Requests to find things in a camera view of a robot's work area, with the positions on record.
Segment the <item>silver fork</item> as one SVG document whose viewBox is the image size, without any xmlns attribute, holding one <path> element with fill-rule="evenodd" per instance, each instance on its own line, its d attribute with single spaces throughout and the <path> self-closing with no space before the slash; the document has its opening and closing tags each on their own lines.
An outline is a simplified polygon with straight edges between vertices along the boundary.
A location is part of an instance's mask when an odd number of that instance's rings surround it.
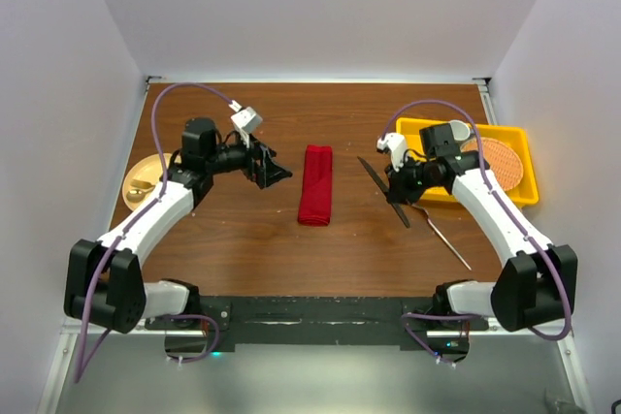
<svg viewBox="0 0 621 414">
<path fill-rule="evenodd" d="M 443 234 L 440 228 L 434 223 L 431 218 L 429 211 L 418 204 L 412 204 L 411 207 L 415 208 L 419 212 L 421 212 L 426 219 L 428 226 L 431 230 L 436 234 L 436 236 L 443 242 L 443 244 L 451 251 L 451 253 L 460 261 L 460 263 L 468 270 L 472 271 L 473 268 L 471 265 L 465 260 L 465 258 L 460 254 L 457 248 L 448 240 L 448 238 Z"/>
</svg>

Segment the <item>red cloth napkin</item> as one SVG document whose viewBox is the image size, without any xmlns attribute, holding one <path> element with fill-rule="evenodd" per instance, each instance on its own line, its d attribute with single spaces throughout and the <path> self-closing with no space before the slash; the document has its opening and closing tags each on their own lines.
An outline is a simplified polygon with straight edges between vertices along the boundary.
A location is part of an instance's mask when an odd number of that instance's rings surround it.
<svg viewBox="0 0 621 414">
<path fill-rule="evenodd" d="M 298 208 L 298 223 L 324 227 L 330 224 L 333 191 L 333 149 L 331 146 L 308 145 Z"/>
</svg>

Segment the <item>silver knife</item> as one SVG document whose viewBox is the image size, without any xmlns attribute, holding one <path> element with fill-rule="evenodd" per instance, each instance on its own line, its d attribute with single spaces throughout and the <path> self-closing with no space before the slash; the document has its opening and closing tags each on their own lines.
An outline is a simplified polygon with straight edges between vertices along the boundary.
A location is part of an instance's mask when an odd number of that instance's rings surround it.
<svg viewBox="0 0 621 414">
<path fill-rule="evenodd" d="M 358 161 L 360 162 L 360 164 L 363 166 L 363 168 L 365 169 L 365 171 L 367 172 L 367 174 L 371 177 L 372 181 L 374 182 L 374 184 L 376 185 L 376 187 L 378 188 L 378 190 L 382 193 L 382 195 L 384 196 L 386 203 L 388 205 L 390 205 L 393 210 L 395 211 L 395 213 L 398 215 L 398 217 L 400 218 L 400 220 L 402 221 L 402 223 L 404 224 L 404 226 L 407 229 L 411 228 L 411 224 L 409 222 L 409 219 L 407 218 L 405 212 L 403 211 L 403 209 L 395 204 L 392 203 L 389 200 L 389 188 L 387 186 L 387 184 L 381 179 L 381 177 L 379 176 L 379 174 L 375 171 L 375 169 L 369 164 L 368 161 L 366 161 L 364 158 L 358 156 L 357 157 Z"/>
</svg>

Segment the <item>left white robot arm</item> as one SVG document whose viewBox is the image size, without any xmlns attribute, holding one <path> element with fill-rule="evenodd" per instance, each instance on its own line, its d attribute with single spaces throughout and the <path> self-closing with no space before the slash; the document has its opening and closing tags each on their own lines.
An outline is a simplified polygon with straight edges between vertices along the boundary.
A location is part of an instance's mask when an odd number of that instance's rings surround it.
<svg viewBox="0 0 621 414">
<path fill-rule="evenodd" d="M 81 239 L 69 254 L 64 296 L 66 316 L 127 334 L 148 318 L 167 316 L 180 329 L 201 317 L 197 287 L 173 279 L 146 283 L 143 266 L 166 234 L 207 196 L 216 175 L 241 172 L 259 188 L 292 173 L 276 152 L 241 128 L 235 140 L 219 140 L 206 117 L 186 122 L 180 160 L 170 161 L 147 199 L 97 240 Z"/>
</svg>

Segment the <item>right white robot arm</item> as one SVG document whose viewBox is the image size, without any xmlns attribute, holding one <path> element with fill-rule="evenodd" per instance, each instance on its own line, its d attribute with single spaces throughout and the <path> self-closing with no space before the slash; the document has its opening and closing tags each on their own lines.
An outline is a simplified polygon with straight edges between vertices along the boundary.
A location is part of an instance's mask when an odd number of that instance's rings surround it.
<svg viewBox="0 0 621 414">
<path fill-rule="evenodd" d="M 567 245 L 541 234 L 502 190 L 480 149 L 462 151 L 449 124 L 420 132 L 424 157 L 409 155 L 406 138 L 388 133 L 376 149 L 390 157 L 385 169 L 387 200 L 415 204 L 430 188 L 442 187 L 474 218 L 493 246 L 502 270 L 494 282 L 466 280 L 438 287 L 432 316 L 446 330 L 467 316 L 493 317 L 510 332 L 564 320 L 572 326 L 577 257 Z"/>
</svg>

